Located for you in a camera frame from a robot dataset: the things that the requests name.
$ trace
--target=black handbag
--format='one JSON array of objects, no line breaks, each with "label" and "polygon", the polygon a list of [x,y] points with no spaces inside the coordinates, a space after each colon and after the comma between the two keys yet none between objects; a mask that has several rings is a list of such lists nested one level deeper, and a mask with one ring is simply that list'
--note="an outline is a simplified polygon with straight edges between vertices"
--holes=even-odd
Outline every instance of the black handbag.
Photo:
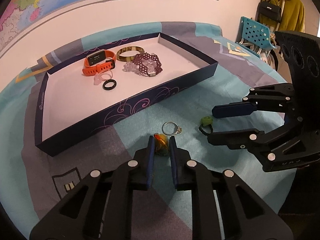
[{"label": "black handbag", "polygon": [[266,0],[259,3],[259,13],[280,23],[282,20],[280,0],[278,0],[278,2],[273,0],[278,5],[272,4],[270,1],[271,0]]}]

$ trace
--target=dark red beaded bracelet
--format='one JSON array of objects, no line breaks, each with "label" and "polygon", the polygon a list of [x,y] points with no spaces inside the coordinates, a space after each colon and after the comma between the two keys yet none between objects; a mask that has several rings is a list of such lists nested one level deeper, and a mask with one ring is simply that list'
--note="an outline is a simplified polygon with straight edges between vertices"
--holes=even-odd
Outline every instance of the dark red beaded bracelet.
[{"label": "dark red beaded bracelet", "polygon": [[[148,67],[146,65],[143,64],[143,60],[148,60],[151,59],[154,62],[156,62],[156,67],[155,67],[155,73],[156,74],[149,74],[148,73]],[[139,71],[144,74],[144,75],[148,75],[149,77],[158,75],[163,69],[161,68],[161,62],[158,58],[158,56],[156,54],[149,54],[149,53],[143,53],[143,54],[137,54],[135,55],[134,59],[133,59],[133,63],[135,65],[139,66]]]}]

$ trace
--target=smartwatch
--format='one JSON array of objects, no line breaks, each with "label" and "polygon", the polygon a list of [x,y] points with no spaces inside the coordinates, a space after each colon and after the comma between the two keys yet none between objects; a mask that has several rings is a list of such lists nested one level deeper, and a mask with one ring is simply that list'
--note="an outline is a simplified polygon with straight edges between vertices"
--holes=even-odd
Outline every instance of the smartwatch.
[{"label": "smartwatch", "polygon": [[[102,64],[97,64],[102,60],[106,61]],[[84,60],[84,68],[82,73],[85,76],[94,76],[96,73],[105,69],[114,69],[116,67],[116,54],[110,50],[101,49],[88,55]]]}]

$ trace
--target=green bead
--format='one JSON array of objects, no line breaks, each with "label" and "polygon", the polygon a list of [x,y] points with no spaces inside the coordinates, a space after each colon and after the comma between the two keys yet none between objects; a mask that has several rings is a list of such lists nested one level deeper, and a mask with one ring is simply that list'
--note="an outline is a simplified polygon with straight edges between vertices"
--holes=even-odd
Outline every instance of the green bead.
[{"label": "green bead", "polygon": [[212,119],[211,116],[206,116],[206,117],[202,118],[200,122],[201,122],[201,124],[203,126],[207,126],[207,125],[210,125],[210,124],[212,125],[213,119]]}]

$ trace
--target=yellow coat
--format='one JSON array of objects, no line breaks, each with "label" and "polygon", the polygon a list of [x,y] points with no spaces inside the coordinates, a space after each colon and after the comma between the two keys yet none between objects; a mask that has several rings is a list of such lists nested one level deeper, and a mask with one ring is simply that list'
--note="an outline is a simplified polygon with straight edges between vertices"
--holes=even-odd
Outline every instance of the yellow coat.
[{"label": "yellow coat", "polygon": [[[304,18],[305,18],[305,8],[300,0],[286,0],[284,3],[284,10],[282,14],[282,21],[279,26],[279,31],[298,31],[304,32]],[[277,27],[277,22],[263,16],[259,15],[259,22],[270,27],[273,26],[274,30]]]}]

